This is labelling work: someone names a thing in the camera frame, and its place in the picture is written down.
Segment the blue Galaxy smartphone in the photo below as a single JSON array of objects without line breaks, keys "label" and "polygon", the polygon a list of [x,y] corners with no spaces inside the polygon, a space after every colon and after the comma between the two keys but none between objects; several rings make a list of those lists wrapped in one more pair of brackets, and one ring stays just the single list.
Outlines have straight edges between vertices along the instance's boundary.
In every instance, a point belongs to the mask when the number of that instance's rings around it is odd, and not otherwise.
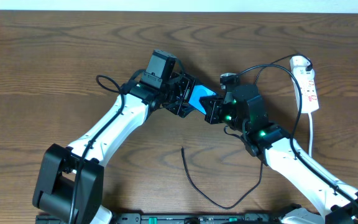
[{"label": "blue Galaxy smartphone", "polygon": [[202,114],[206,114],[206,110],[201,105],[200,99],[207,96],[214,96],[214,95],[217,95],[217,93],[214,92],[213,90],[210,90],[208,87],[204,85],[195,85],[191,92],[188,103]]}]

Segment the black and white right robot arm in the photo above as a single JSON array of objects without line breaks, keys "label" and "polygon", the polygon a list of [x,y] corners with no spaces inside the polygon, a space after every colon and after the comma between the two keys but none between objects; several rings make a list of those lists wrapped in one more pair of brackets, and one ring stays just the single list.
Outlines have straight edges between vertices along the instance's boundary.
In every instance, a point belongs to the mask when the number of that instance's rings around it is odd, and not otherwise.
[{"label": "black and white right robot arm", "polygon": [[288,179],[317,209],[295,208],[282,223],[356,223],[358,189],[346,184],[310,157],[286,130],[270,122],[255,85],[239,85],[221,96],[196,86],[190,103],[211,124],[225,123],[240,131],[249,154]]}]

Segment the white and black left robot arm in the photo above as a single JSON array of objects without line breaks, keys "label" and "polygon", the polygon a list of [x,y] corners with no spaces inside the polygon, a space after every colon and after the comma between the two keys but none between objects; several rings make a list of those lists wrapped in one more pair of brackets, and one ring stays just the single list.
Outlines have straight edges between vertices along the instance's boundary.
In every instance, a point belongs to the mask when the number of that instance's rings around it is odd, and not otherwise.
[{"label": "white and black left robot arm", "polygon": [[63,223],[110,223],[102,205],[104,169],[125,139],[160,108],[185,116],[197,79],[184,72],[139,70],[122,86],[112,108],[82,137],[67,147],[52,144],[42,159],[32,198],[34,207]]}]

